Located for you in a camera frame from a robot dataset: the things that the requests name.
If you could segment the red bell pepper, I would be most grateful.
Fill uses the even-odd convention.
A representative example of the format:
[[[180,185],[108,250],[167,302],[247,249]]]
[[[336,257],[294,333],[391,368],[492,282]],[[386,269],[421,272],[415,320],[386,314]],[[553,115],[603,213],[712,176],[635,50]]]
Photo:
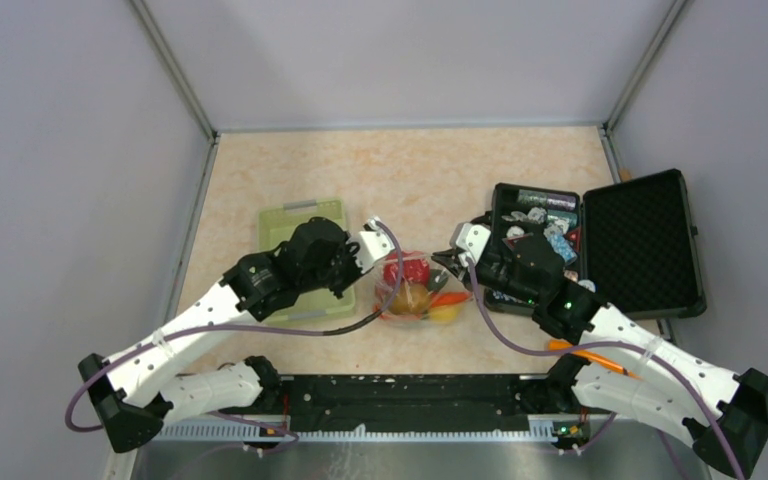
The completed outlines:
[[[431,276],[429,257],[422,252],[408,252],[403,256],[402,281],[407,284],[426,285]]]

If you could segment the clear polka dot zip bag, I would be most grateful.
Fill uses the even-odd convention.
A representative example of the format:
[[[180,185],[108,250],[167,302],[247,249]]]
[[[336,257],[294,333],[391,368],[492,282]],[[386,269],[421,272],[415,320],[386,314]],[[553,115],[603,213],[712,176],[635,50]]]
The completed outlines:
[[[398,260],[391,253],[373,269],[375,304],[378,310],[395,297],[380,318],[394,325],[447,325],[454,322],[474,295],[430,254],[403,252],[402,275]]]

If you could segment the brown potato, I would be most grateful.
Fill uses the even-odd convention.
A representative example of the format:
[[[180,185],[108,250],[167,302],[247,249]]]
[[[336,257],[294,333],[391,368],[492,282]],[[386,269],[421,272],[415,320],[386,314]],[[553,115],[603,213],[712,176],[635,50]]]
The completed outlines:
[[[431,293],[424,285],[403,283],[390,304],[394,315],[420,315],[430,306]]]

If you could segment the yellow lemon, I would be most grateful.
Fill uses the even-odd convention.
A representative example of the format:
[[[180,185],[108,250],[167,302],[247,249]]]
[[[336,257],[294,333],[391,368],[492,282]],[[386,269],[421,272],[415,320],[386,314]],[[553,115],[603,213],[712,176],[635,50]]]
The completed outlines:
[[[459,304],[433,307],[428,310],[427,320],[439,325],[450,324],[459,317],[461,310]]]

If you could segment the green perforated plastic basket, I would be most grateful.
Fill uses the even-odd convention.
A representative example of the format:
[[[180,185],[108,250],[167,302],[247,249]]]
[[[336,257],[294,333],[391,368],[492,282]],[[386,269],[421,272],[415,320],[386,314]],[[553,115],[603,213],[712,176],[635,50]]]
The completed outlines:
[[[289,240],[297,226],[313,217],[331,220],[343,230],[349,226],[344,203],[338,197],[305,200],[266,208],[258,213],[258,249],[269,250]],[[293,306],[277,311],[266,320],[266,323],[294,327],[304,322],[352,317],[356,311],[356,295],[353,287],[350,287],[340,299],[328,290],[317,290],[302,294]]]

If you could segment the dark green avocado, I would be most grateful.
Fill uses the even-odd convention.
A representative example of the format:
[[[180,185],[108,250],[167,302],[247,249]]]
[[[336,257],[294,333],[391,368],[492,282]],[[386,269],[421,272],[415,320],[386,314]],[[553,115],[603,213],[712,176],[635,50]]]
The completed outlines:
[[[447,285],[450,274],[446,270],[432,269],[429,274],[426,288],[430,293],[441,292]]]

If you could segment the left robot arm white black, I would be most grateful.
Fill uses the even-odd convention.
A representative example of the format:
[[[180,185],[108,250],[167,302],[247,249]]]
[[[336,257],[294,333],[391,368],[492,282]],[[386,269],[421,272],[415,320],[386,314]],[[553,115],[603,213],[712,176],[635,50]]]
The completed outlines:
[[[324,217],[295,227],[270,250],[247,254],[222,274],[183,313],[134,345],[78,364],[83,385],[65,413],[67,427],[91,432],[73,419],[87,397],[112,450],[127,453],[149,443],[173,423],[230,407],[268,413],[279,404],[280,377],[262,356],[226,371],[187,374],[185,368],[233,333],[305,337],[314,331],[270,327],[265,320],[293,306],[304,294],[327,291],[337,298],[391,253],[401,251],[377,217],[355,234]]]

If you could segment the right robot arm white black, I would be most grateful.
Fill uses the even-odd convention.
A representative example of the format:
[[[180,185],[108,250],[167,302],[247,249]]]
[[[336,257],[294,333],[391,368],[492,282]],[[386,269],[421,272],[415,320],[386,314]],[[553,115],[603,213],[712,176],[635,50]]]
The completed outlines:
[[[768,375],[706,362],[639,326],[598,293],[565,275],[565,261],[541,235],[492,238],[464,223],[433,260],[473,291],[532,300],[533,321],[569,342],[560,356],[590,351],[626,369],[578,360],[546,385],[560,412],[579,405],[617,413],[671,435],[710,468],[748,479],[768,441]]]

